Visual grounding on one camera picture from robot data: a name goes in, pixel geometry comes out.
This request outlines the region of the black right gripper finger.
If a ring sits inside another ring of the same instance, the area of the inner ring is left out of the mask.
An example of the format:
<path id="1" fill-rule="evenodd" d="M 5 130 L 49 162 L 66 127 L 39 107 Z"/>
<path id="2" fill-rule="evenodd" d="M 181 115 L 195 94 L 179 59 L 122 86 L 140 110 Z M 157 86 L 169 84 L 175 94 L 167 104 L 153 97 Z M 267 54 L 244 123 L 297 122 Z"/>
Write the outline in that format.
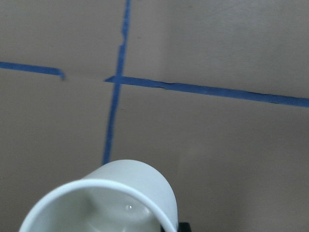
<path id="1" fill-rule="evenodd" d="M 179 222 L 178 232 L 192 232 L 190 223 L 188 222 Z"/>

